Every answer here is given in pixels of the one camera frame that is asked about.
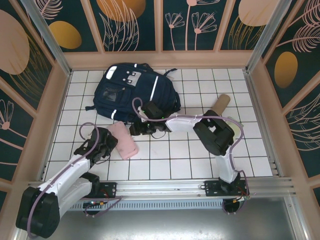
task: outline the navy blue backpack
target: navy blue backpack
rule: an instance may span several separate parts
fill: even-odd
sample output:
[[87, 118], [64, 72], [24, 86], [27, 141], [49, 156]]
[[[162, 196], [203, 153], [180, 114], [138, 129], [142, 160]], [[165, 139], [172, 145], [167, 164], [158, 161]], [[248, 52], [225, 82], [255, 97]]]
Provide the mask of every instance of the navy blue backpack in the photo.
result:
[[132, 100], [142, 99], [143, 104], [153, 101], [166, 114], [180, 110], [180, 98], [167, 74], [155, 72], [148, 64], [118, 63], [110, 66], [94, 92], [94, 106], [99, 115], [122, 122], [139, 120], [132, 107]]

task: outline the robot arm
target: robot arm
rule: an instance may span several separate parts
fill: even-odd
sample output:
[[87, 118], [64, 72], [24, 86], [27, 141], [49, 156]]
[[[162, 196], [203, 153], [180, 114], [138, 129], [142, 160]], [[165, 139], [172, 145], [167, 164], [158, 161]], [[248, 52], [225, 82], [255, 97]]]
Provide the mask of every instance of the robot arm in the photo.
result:
[[[45, 191], [36, 205], [31, 219], [31, 232], [43, 238], [48, 238], [53, 234], [62, 216], [75, 202], [85, 196], [95, 196], [98, 193], [100, 189], [99, 177], [88, 171], [101, 158], [109, 156], [118, 143], [118, 140], [106, 128], [98, 127], [98, 130], [98, 144], [89, 155], [73, 164], [95, 144], [97, 139], [96, 129], [93, 130], [90, 140], [86, 140], [75, 150], [68, 164], [55, 176], [38, 188], [30, 186], [23, 192], [15, 223], [17, 228], [27, 230], [31, 208], [37, 197], [48, 186], [50, 188]], [[53, 183], [53, 179], [58, 175], [60, 177]]]

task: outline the backpack strap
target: backpack strap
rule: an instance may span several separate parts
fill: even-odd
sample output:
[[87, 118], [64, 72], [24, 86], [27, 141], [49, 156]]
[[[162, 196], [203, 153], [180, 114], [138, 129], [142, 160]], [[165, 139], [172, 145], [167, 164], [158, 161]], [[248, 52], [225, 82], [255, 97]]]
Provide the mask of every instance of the backpack strap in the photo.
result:
[[86, 110], [86, 111], [93, 110], [93, 109], [96, 109], [96, 106], [95, 106], [95, 105], [93, 105], [93, 106], [86, 106], [86, 107], [85, 107], [85, 110]]
[[166, 76], [168, 75], [168, 73], [173, 72], [173, 71], [176, 71], [176, 70], [178, 70], [178, 69], [172, 68], [172, 69], [170, 69], [169, 71], [166, 71], [165, 74], [163, 74], [163, 76], [166, 77]]

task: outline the pink object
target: pink object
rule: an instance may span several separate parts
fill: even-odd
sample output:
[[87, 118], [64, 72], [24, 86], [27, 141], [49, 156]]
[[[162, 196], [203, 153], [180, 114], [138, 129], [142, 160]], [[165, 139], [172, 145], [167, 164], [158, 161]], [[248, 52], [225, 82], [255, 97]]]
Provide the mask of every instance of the pink object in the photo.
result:
[[138, 153], [138, 146], [122, 121], [110, 125], [108, 129], [112, 136], [118, 139], [118, 144], [115, 148], [118, 150], [123, 160], [127, 160]]

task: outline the flower line drawing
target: flower line drawing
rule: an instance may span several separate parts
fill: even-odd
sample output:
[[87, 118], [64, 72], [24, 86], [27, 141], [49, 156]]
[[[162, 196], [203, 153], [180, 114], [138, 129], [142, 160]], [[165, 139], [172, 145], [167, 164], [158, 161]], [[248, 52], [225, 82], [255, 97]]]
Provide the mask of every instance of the flower line drawing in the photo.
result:
[[192, 25], [195, 32], [194, 50], [197, 50], [197, 36], [202, 33], [209, 33], [217, 30], [217, 25], [214, 24], [216, 19], [215, 13], [203, 13], [199, 18], [199, 12], [193, 13], [191, 16]]
[[298, 150], [312, 151], [320, 148], [320, 94], [310, 103], [292, 109], [287, 117]]
[[[10, 122], [14, 113], [14, 108], [15, 105], [11, 102], [8, 101], [7, 104], [5, 103], [5, 101], [3, 99], [0, 100], [0, 133], [1, 130], [3, 131], [11, 131], [14, 134], [26, 139], [27, 137], [14, 131], [13, 129], [10, 128]], [[24, 148], [21, 146], [18, 146], [14, 143], [11, 143], [9, 141], [6, 141], [2, 138], [0, 138], [0, 142], [7, 144], [13, 148], [19, 149], [19, 150], [23, 150]], [[6, 164], [6, 165], [15, 165], [15, 163], [5, 163], [5, 162], [0, 162], [0, 164]]]
[[170, 13], [167, 13], [167, 14], [165, 14], [165, 20], [168, 23], [168, 26], [170, 28], [172, 47], [173, 47], [173, 50], [175, 51], [176, 48], [175, 48], [175, 44], [174, 44], [172, 29], [183, 27], [185, 25], [185, 21], [183, 21], [183, 17], [181, 16], [181, 12], [180, 13], [173, 13], [172, 15]]
[[317, 47], [320, 43], [320, 0], [308, 0], [303, 14], [292, 21], [288, 28], [301, 18], [305, 25], [296, 31], [293, 39], [279, 43], [276, 48], [291, 43], [295, 52], [311, 53]]
[[220, 2], [220, 0], [186, 0], [188, 4], [188, 10], [186, 14], [186, 27], [185, 27], [185, 50], [188, 50], [188, 26], [189, 26], [189, 16], [190, 16], [190, 8], [197, 5], [210, 5], [216, 4]]

